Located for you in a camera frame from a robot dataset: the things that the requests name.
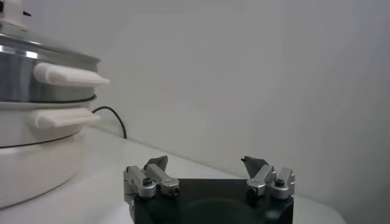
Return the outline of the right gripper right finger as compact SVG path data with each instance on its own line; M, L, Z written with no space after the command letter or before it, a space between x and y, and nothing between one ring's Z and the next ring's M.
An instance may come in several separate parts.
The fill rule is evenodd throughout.
M292 198L295 193L295 173L288 167L282 167L277 172L274 166L264 159L244 156L241 158L249 174L246 181L247 196L260 198L269 194L277 200Z

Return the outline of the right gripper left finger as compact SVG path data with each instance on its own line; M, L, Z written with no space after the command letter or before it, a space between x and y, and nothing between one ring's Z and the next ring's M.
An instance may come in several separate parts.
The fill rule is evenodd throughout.
M153 198L160 193L169 197L180 194L180 183L177 178L169 176L165 170L168 157L160 156L150 159L142 169L128 166L124 172L124 195L135 195L141 198Z

